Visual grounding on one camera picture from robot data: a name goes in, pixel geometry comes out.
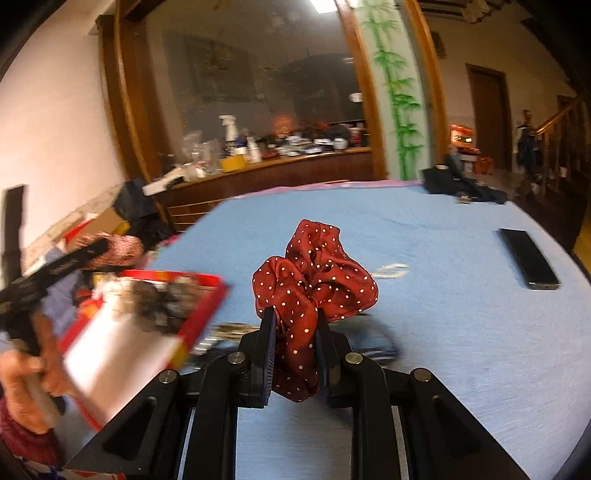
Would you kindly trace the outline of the person's left hand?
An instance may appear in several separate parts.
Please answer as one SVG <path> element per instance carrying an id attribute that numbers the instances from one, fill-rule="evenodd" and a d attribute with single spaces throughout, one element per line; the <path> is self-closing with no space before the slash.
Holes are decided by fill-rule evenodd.
<path id="1" fill-rule="evenodd" d="M 41 399 L 73 394 L 73 384 L 66 372 L 52 322 L 40 312 L 32 316 L 40 345 L 35 357 L 11 347 L 1 353 L 1 385 L 8 413 L 19 425 L 34 434 L 51 428 Z"/>

